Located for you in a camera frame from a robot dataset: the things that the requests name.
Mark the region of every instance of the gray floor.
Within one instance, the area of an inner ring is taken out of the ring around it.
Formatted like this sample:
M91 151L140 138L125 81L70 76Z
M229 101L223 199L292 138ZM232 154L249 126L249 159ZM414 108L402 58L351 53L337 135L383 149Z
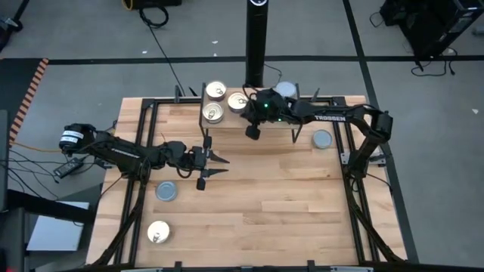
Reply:
M383 0L351 0L365 54L409 55L397 28L374 29L370 25L368 17L381 3ZM2 5L12 4L0 0ZM169 24L157 30L169 56L244 55L243 1L185 0L182 6L169 8L169 12ZM297 4L273 1L269 16L268 55L355 55L341 0L305 0ZM160 56L137 13L124 11L117 0L31 1L22 21L24 32L13 37L0 57ZM484 17L477 23L484 24ZM483 45L483 38L467 31L453 47L460 54L484 54ZM298 82L304 94L312 94L319 87L320 94L366 94L358 63L268 64L283 71L283 80ZM412 63L368 65L380 106L395 117L391 147L420 261L484 267L484 183L479 167L484 151L480 142L484 121L482 112L472 111L484 110L484 62L454 62L457 75L440 78L412 76ZM174 67L183 86L195 90L200 90L202 82L214 79L233 86L244 80L243 63L187 63ZM428 72L441 69L442 63L433 63ZM275 71L266 70L267 85L277 78ZM171 96L174 85L165 64L49 66L17 140L55 148L64 125L90 122L99 128L108 127L123 97ZM32 159L64 159L56 154L15 150ZM32 177L23 177L48 196ZM65 196L99 184L102 179L103 172L93 169L66 178L61 184L48 178L43 181L54 193ZM55 267L79 263L74 260Z

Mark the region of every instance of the cylindrical can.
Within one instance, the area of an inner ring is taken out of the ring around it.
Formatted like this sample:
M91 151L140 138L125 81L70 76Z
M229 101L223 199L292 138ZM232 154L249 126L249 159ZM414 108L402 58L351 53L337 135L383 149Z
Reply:
M224 109L217 103L210 103L203 107L203 117L210 124L216 124L222 121Z
M224 100L227 88L221 82L211 82L205 87L205 92L210 100L222 101Z
M249 98L240 92L233 93L228 97L228 108L233 113L242 113Z
M155 221L148 227L148 239L153 243L163 243L168 239L169 226L163 221Z

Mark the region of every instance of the orange striped tape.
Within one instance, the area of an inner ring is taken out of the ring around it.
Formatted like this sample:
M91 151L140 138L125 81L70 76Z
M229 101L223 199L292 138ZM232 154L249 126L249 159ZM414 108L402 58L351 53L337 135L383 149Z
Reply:
M48 59L42 59L39 65L37 66L37 71L32 77L32 81L30 82L29 88L27 89L27 93L25 93L25 97L20 104L20 108L15 116L14 122L10 127L10 137L9 140L14 142L17 138L18 133L20 132L20 128L22 127L23 121L25 116L27 115L27 111L32 104L33 98L36 95L37 88L39 87L40 81L45 73L45 68L47 67Z

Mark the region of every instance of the gray lid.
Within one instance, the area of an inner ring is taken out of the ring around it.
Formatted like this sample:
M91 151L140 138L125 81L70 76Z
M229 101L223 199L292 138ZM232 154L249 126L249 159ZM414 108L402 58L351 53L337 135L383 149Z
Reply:
M319 149L328 148L333 143L333 137L331 133L321 129L312 135L312 143Z
M171 181L165 181L158 184L155 190L157 198L162 201L172 201L176 198L176 185Z
M296 86L291 82L279 82L275 90L283 97L292 97L296 94Z

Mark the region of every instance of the silver can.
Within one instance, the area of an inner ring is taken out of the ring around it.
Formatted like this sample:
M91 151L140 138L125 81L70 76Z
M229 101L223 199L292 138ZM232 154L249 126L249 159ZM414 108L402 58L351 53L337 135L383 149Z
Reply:
M249 98L240 92L233 93L228 97L228 108L233 113L242 113Z
M221 82L211 82L205 87L205 92L210 100L222 101L225 98L227 87Z
M224 117L224 109L217 103L210 103L203 107L203 117L210 124L217 124Z
M148 239L153 243L163 243L168 239L169 226L163 221L155 221L148 227Z

